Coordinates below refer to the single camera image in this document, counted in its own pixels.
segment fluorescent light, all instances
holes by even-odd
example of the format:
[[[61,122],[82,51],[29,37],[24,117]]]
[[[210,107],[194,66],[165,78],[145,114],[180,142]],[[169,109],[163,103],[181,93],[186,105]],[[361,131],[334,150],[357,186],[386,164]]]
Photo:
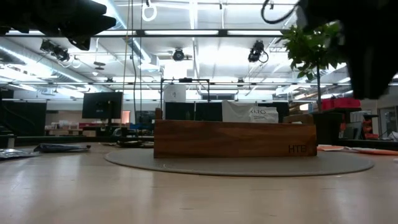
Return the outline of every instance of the fluorescent light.
[[[131,31],[126,31],[126,30],[106,30],[106,31],[102,31],[99,34],[96,35],[109,35],[109,36],[113,36],[113,35],[136,35],[137,32],[135,30]]]
[[[142,63],[142,64],[138,65],[138,68],[140,68],[142,70],[156,70],[156,71],[160,70],[159,66],[153,65],[151,63]]]
[[[146,35],[217,35],[218,30],[146,30]]]
[[[33,88],[31,86],[28,86],[28,85],[24,85],[24,84],[19,84],[19,85],[9,84],[9,86],[16,87],[16,88],[21,88],[23,90],[37,91],[35,88]]]
[[[329,98],[331,98],[332,96],[338,96],[338,95],[340,95],[340,93],[325,94],[325,95],[322,95],[322,96],[321,96],[321,99],[329,99]]]
[[[346,77],[346,78],[340,80],[338,83],[344,83],[344,82],[348,82],[348,81],[350,81],[350,80],[351,80],[350,77]]]
[[[96,35],[109,35],[109,36],[113,36],[113,35],[136,35],[136,31],[131,31],[129,30],[128,33],[126,30],[105,30],[102,31]],[[34,36],[45,36],[45,34],[43,34],[42,32],[38,31],[38,30],[30,30],[28,34],[23,34],[21,32],[19,32],[18,30],[10,30],[6,35],[18,35],[18,36],[29,36],[29,35],[34,35]]]
[[[270,36],[282,36],[279,30],[229,30],[228,35],[270,35]]]
[[[67,95],[67,96],[73,96],[73,97],[76,97],[76,98],[83,98],[83,97],[84,97],[84,94],[83,94],[83,93],[80,93],[80,92],[75,91],[75,90],[69,90],[69,89],[65,89],[65,88],[59,88],[57,91],[58,91],[59,93],[63,94],[63,95]]]
[[[300,110],[301,110],[301,111],[306,111],[306,110],[308,110],[308,104],[300,105]]]
[[[10,30],[6,35],[44,35],[42,32],[38,31],[38,30],[30,30],[28,34],[24,34],[19,32],[18,30]]]
[[[306,96],[307,96],[307,94],[300,94],[300,95],[296,96],[294,99],[299,100],[299,99],[305,98]]]

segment metal frame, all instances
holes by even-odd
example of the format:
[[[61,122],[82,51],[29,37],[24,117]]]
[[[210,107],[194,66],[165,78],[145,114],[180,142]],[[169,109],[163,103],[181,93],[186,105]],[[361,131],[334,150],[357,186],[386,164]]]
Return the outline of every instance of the metal frame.
[[[164,79],[164,78],[162,78],[160,80],[160,110],[162,111],[162,114],[165,114],[165,113],[163,113],[163,83],[164,83],[164,81],[171,81],[170,85],[174,85],[175,84],[174,81],[178,81],[178,83],[181,83],[181,84],[184,84],[184,85],[187,85],[187,83],[189,85],[191,85],[193,81],[198,82],[198,83],[196,83],[198,85],[202,85],[200,83],[201,81],[207,82],[207,87],[208,87],[208,89],[207,89],[207,95],[208,95],[207,102],[210,103],[210,79],[204,79],[204,78],[196,78],[196,79],[195,78],[187,78],[187,79],[184,79],[184,78],[181,78],[181,79],[176,80],[176,79]]]
[[[208,32],[214,31],[214,34],[146,34],[146,31],[151,32],[167,32],[167,31],[181,31],[181,32]],[[94,35],[93,37],[282,37],[281,29],[151,29],[151,30],[106,30]],[[64,37],[62,35],[45,35],[39,30],[30,30],[28,34],[20,33],[16,30],[11,30],[6,37]]]
[[[136,85],[160,85],[162,82],[136,82]],[[123,85],[123,82],[0,82],[0,85],[7,84],[25,84],[25,85]],[[175,85],[185,85],[185,83],[174,83]],[[238,82],[208,82],[209,85],[245,85],[245,86],[274,86],[274,85],[305,85],[305,86],[317,86],[316,83],[297,83],[297,82],[285,82],[285,83],[274,83],[274,82],[258,82],[258,83],[238,83]],[[134,85],[134,82],[125,82],[124,85]],[[202,85],[201,83],[190,83],[190,85]],[[326,86],[351,86],[350,83],[321,83]],[[398,86],[398,83],[390,83],[389,86]]]

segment red box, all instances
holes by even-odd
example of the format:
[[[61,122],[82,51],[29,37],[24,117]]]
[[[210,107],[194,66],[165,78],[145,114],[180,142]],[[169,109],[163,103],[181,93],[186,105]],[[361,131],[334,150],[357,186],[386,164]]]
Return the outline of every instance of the red box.
[[[361,101],[354,98],[337,98],[333,100],[334,108],[360,108]]]
[[[334,108],[334,102],[331,99],[322,100],[322,110],[330,110]]]
[[[361,101],[354,98],[336,98],[322,100],[322,110],[330,110],[333,108],[360,108]]]

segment gray cloth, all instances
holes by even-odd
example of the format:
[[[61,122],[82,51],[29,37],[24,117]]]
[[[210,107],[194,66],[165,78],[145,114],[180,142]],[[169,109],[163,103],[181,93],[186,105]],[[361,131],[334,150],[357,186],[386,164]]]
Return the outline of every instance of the gray cloth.
[[[254,103],[235,103],[223,100],[223,122],[250,122]]]

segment desk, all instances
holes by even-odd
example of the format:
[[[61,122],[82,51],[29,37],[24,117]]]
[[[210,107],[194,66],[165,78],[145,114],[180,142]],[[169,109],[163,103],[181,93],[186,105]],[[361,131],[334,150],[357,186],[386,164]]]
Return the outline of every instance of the desk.
[[[49,129],[45,130],[46,136],[80,136],[83,134],[82,129]]]
[[[353,174],[210,177],[117,166],[103,156],[120,149],[81,144],[91,144],[91,152],[0,163],[1,222],[397,223],[398,165],[391,156],[358,155],[376,165]]]

